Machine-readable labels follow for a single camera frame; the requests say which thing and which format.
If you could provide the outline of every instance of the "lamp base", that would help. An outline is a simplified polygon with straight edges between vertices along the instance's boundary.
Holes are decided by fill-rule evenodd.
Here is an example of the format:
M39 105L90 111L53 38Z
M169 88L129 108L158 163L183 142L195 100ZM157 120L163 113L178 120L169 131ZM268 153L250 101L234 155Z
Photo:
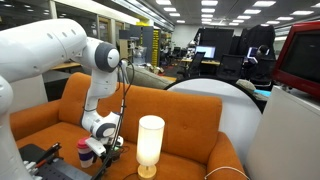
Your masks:
M143 166L138 167L138 175L140 180L152 180L156 177L157 167L152 166Z

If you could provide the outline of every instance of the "orange sofa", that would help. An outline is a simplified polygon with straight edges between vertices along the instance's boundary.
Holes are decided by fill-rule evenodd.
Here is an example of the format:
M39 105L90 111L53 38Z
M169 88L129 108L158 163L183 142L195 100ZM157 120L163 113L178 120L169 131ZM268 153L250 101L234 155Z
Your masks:
M75 73L69 78L60 100L11 114L11 129L18 147L32 143L47 149L60 142L60 156L68 164L94 175L101 161L89 168L81 168L76 148L78 139L89 136L80 127L89 86L90 76ZM101 99L97 111L102 116L110 111L119 112L121 98L122 88L113 96ZM126 106L120 135L129 150L112 163L103 179L124 179L137 172L138 122L145 115L160 116L166 123L156 179L203 179L221 166L231 166L243 172L228 137L218 131L222 109L219 98L132 86ZM208 179L246 178L239 172L222 169Z

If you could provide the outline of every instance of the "person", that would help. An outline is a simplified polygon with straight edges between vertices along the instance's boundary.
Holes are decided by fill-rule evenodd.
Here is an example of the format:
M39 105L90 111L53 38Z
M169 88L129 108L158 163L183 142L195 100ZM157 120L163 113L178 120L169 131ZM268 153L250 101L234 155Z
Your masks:
M243 78L249 80L251 75L257 69L257 64L262 58L267 58L269 53L269 47L267 45L261 45L256 55L253 58L248 58L248 61L243 64Z

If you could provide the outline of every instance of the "table lamp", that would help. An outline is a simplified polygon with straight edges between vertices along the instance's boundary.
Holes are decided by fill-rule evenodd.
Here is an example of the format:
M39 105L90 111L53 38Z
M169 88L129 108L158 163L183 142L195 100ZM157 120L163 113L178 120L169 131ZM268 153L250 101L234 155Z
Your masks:
M159 161L164 120L158 116L144 116L139 121L137 161L139 179L151 180L156 176L155 164Z

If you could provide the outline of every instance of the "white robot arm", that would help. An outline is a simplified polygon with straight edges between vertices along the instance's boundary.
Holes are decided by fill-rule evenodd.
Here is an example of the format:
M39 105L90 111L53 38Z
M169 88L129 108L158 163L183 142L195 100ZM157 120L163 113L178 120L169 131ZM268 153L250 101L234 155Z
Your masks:
M103 118L95 110L99 98L111 96L116 89L119 53L113 45L88 38L78 23L68 19L0 31L0 179L31 179L10 130L9 83L42 74L68 59L92 69L82 126L102 143L114 138L119 115Z

